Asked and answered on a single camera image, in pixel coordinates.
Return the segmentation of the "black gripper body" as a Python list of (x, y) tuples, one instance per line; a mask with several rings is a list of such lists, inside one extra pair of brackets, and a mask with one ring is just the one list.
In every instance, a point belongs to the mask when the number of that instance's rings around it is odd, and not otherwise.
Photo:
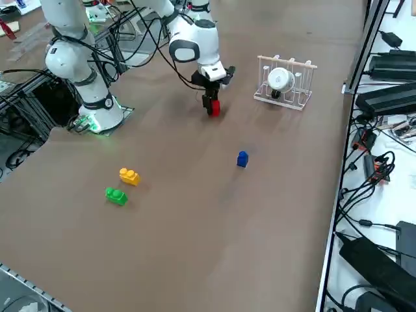
[(235, 67), (230, 66), (226, 68), (225, 71), (225, 77), (219, 80), (211, 81), (207, 73), (202, 74), (198, 70), (196, 70), (191, 76), (191, 83), (196, 86), (203, 87), (205, 89), (206, 96), (209, 96), (211, 98), (217, 98), (218, 91), (221, 88), (226, 88), (227, 85), (231, 82), (235, 73)]

